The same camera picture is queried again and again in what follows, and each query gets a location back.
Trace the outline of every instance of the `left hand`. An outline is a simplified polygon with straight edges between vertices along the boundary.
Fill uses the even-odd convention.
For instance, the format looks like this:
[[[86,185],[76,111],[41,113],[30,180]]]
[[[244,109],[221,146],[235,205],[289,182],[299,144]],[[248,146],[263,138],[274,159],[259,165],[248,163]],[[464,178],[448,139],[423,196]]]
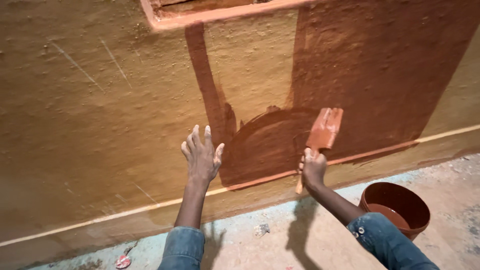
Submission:
[[[181,145],[181,151],[188,162],[188,181],[208,186],[222,164],[222,152],[225,144],[220,144],[214,152],[210,127],[205,127],[205,145],[198,134],[198,125]]]

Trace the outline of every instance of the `paintbrush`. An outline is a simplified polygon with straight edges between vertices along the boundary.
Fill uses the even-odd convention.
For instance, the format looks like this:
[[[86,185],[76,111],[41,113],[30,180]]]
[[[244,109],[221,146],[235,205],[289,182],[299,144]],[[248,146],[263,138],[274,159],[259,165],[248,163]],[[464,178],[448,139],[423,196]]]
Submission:
[[[306,147],[310,147],[315,155],[319,155],[325,150],[332,149],[336,135],[340,130],[342,122],[343,110],[340,108],[323,108],[320,110],[315,122],[313,122],[310,135],[308,136]],[[295,192],[301,194],[303,190],[303,182],[301,178],[297,183]]]

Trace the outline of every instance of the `ochre wall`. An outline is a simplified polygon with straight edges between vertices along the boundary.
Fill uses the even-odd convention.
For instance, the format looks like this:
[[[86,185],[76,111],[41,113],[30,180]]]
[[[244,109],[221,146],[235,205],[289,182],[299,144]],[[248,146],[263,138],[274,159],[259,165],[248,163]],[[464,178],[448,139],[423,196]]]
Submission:
[[[321,107],[345,110],[330,186],[480,151],[479,3],[274,0],[156,22],[137,1],[2,2],[1,267],[170,228],[195,124],[226,143],[204,220],[294,199],[293,177],[224,187],[290,175]]]

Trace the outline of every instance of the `hand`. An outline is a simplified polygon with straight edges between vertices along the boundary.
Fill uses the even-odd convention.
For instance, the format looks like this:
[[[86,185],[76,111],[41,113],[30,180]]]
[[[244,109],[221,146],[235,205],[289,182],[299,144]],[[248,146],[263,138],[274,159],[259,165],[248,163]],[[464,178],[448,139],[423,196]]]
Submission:
[[[208,187],[222,164],[222,152],[225,144],[220,144],[214,153],[210,127],[205,127],[205,145],[200,140],[198,128],[199,126],[195,125],[193,132],[188,135],[187,141],[182,143],[181,151],[187,158],[189,183]]]
[[[324,175],[327,168],[327,159],[318,150],[305,148],[305,155],[301,158],[299,171],[302,176],[303,183],[309,189],[319,186],[325,186]]]

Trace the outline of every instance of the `denim sleeve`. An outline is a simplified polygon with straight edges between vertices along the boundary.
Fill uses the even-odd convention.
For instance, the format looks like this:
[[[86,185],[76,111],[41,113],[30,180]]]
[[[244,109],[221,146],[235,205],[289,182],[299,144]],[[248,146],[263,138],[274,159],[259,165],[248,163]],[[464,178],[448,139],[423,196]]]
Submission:
[[[167,236],[158,270],[199,270],[205,236],[193,227],[174,227]]]
[[[380,213],[366,213],[350,222],[347,228],[389,270],[438,270],[410,239]]]

